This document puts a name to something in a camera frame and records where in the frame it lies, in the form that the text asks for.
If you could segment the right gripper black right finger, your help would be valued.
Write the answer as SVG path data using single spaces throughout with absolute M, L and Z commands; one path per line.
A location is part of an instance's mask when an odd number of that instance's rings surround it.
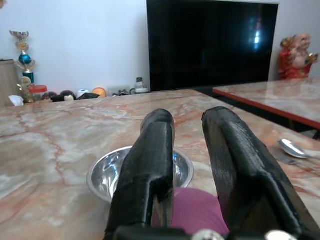
M 232 237 L 280 230 L 317 237 L 320 228 L 289 178 L 248 125 L 226 107 L 202 115 L 222 216 Z

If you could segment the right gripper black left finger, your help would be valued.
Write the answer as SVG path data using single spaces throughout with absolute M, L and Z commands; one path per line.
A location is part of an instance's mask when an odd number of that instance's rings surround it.
M 150 112 L 140 135 L 124 158 L 109 212 L 107 233 L 121 226 L 171 224 L 174 202 L 175 124 L 165 109 Z

